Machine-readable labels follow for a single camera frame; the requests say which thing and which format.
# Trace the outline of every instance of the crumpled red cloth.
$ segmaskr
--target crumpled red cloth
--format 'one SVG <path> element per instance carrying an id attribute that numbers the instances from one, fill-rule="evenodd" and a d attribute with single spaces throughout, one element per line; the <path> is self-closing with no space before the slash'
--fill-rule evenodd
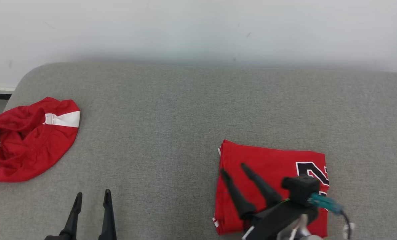
<path id="1" fill-rule="evenodd" d="M 47 97 L 0 114 L 0 181 L 32 179 L 52 167 L 75 141 L 80 109 Z"/>
<path id="2" fill-rule="evenodd" d="M 220 169 L 224 168 L 232 177 L 235 185 L 247 201 L 253 203 L 257 210 L 265 208 L 265 200 L 256 185 L 247 178 L 240 164 L 246 163 L 261 176 L 284 199 L 289 191 L 281 187 L 284 177 L 296 177 L 307 174 L 320 180 L 320 194 L 326 196 L 329 189 L 325 155 L 312 151 L 287 151 L 256 146 L 245 146 L 224 140 L 218 149 L 221 155 Z M 219 235 L 243 230 L 232 199 L 221 176 L 218 178 L 215 217 L 213 219 Z M 311 234 L 326 237 L 328 211 L 319 209 L 319 216 L 310 225 Z"/>

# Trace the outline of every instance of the printed number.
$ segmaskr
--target printed number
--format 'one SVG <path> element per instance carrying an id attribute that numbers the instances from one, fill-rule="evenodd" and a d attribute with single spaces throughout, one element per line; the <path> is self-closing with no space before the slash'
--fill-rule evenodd
<path id="1" fill-rule="evenodd" d="M 298 176 L 308 175 L 317 178 L 323 185 L 329 186 L 328 171 L 325 167 L 325 174 L 313 162 L 297 162 L 296 172 Z"/>

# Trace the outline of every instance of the red fabric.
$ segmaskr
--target red fabric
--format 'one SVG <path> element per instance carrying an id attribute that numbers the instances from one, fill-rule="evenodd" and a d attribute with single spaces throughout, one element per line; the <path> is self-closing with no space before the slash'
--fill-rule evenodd
<path id="1" fill-rule="evenodd" d="M 47 97 L 0 114 L 0 181 L 27 181 L 52 167 L 74 143 L 78 127 L 43 124 L 45 114 L 75 111 L 74 101 Z"/>
<path id="2" fill-rule="evenodd" d="M 289 191 L 281 187 L 281 181 L 284 177 L 298 176 L 296 162 L 313 162 L 321 170 L 324 170 L 326 166 L 325 155 L 311 151 L 286 151 L 245 146 L 228 140 L 224 140 L 220 151 L 220 169 L 226 170 L 243 196 L 253 203 L 258 211 L 265 208 L 265 200 L 256 185 L 243 172 L 240 167 L 241 163 L 246 163 L 284 199 L 289 197 Z M 320 183 L 320 191 L 327 193 L 328 189 L 328 186 Z M 218 178 L 214 222 L 216 222 L 215 226 L 217 226 L 219 235 L 242 231 L 243 228 L 221 176 Z M 308 226 L 308 230 L 311 234 L 326 237 L 328 235 L 326 231 L 327 222 L 327 210 L 319 209 L 319 217 Z"/>

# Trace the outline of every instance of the folded clothing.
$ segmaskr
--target folded clothing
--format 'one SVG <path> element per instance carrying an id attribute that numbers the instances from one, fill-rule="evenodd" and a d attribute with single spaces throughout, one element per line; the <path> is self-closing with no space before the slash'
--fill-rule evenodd
<path id="1" fill-rule="evenodd" d="M 52 167 L 75 141 L 80 109 L 47 97 L 0 114 L 0 181 L 32 179 Z"/>
<path id="2" fill-rule="evenodd" d="M 234 184 L 248 202 L 258 211 L 264 210 L 266 203 L 256 185 L 247 178 L 240 164 L 247 166 L 264 179 L 284 199 L 289 191 L 281 187 L 284 177 L 309 175 L 320 180 L 320 194 L 326 196 L 329 189 L 325 155 L 312 151 L 287 151 L 256 146 L 245 146 L 224 140 L 220 152 L 220 169 L 232 177 Z M 242 231 L 243 224 L 221 176 L 218 178 L 215 217 L 213 219 L 219 235 Z M 310 225 L 311 234 L 326 237 L 328 211 L 319 209 L 319 216 Z"/>

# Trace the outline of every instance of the red garment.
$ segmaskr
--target red garment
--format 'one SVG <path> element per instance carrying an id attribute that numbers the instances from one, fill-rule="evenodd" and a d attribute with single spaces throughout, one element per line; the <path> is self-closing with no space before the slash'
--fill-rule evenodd
<path id="1" fill-rule="evenodd" d="M 80 110 L 47 97 L 0 114 L 0 181 L 27 181 L 52 167 L 72 146 Z"/>
<path id="2" fill-rule="evenodd" d="M 247 178 L 240 164 L 246 163 L 284 199 L 289 191 L 281 187 L 284 177 L 296 177 L 303 173 L 320 180 L 320 194 L 329 189 L 325 155 L 311 151 L 286 151 L 255 146 L 245 146 L 224 140 L 218 149 L 221 155 L 220 169 L 224 168 L 247 201 L 258 211 L 265 208 L 265 200 L 256 185 Z M 219 235 L 242 231 L 243 225 L 221 176 L 218 178 L 214 223 Z M 328 211 L 319 209 L 319 217 L 308 225 L 311 234 L 326 237 Z"/>

